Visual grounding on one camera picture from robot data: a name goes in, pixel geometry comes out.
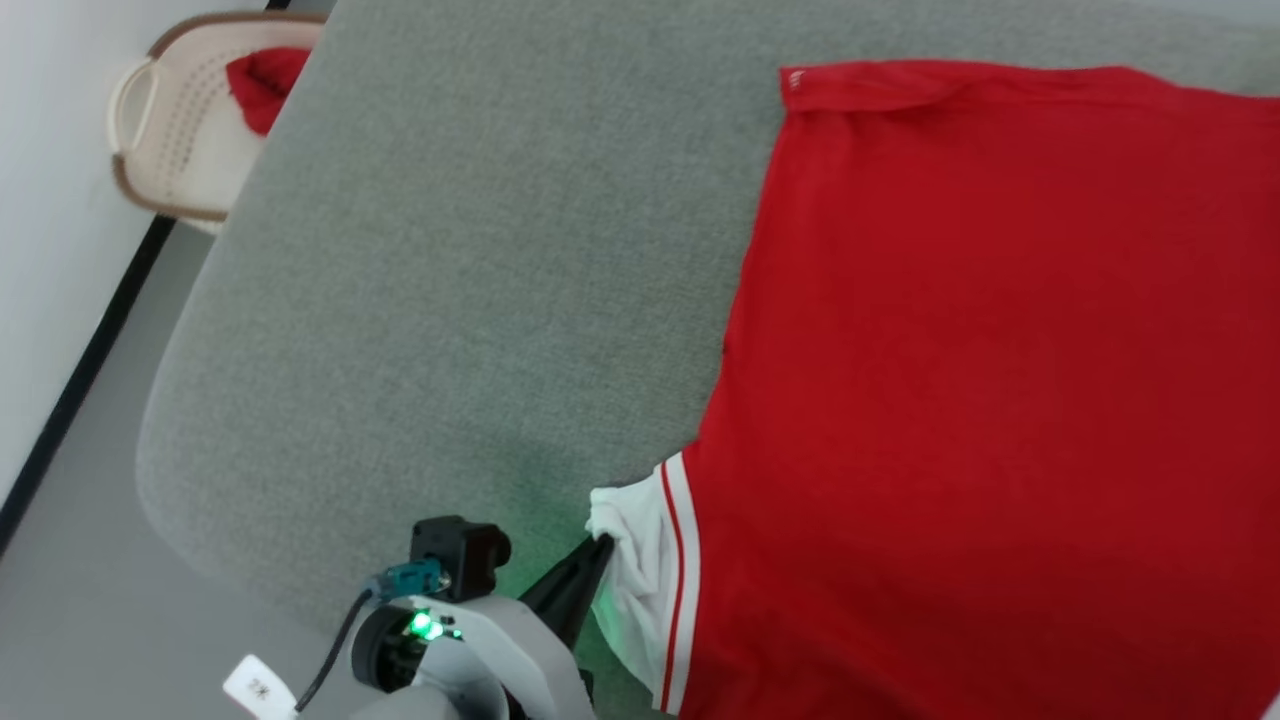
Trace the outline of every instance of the red cloth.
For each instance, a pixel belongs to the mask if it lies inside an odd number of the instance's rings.
[[[310,55],[303,47],[270,47],[227,64],[227,81],[250,129],[271,131]]]
[[[1260,717],[1280,100],[934,61],[782,91],[721,377],[663,471],[666,708]]]

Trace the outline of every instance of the cable connector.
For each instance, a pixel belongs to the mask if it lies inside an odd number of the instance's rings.
[[[435,594],[449,589],[452,584],[453,579],[440,568],[440,561],[428,557],[393,565],[370,578],[365,587],[372,593],[374,602],[383,605],[415,594]]]

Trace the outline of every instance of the white label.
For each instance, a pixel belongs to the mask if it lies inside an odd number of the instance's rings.
[[[298,716],[293,711],[298,701],[289,687],[255,655],[246,655],[232,670],[223,683],[223,692],[260,720],[293,720]]]

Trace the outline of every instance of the black cable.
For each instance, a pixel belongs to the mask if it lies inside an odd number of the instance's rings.
[[[311,680],[311,687],[307,692],[302,693],[302,698],[298,703],[293,706],[294,712],[302,712],[311,698],[316,696],[320,685],[324,684],[325,678],[329,676],[329,670],[333,670],[333,664],[338,661],[338,653],[342,652],[342,646],[347,642],[347,634],[351,633],[351,626],[356,624],[356,616],[360,615],[360,609],[365,606],[369,600],[374,597],[374,591],[366,588],[365,592],[360,593],[356,602],[351,605],[351,610],[347,611],[347,619],[342,621],[342,626],[338,628],[338,637],[333,641],[333,647],[329,648],[329,656],[324,659],[324,665],[320,666],[320,671],[316,673],[316,679]]]

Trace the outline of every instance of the red stripe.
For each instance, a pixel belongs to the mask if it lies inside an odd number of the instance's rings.
[[[667,637],[667,671],[662,680],[662,707],[667,710],[671,700],[671,676],[676,670],[676,628],[680,626],[680,603],[685,598],[685,538],[680,534],[680,520],[676,519],[676,501],[671,497],[671,480],[667,478],[667,464],[662,464],[662,489],[667,495],[667,512],[671,515],[671,527],[676,530],[676,555],[680,570],[676,577],[676,605],[671,609],[671,634]]]

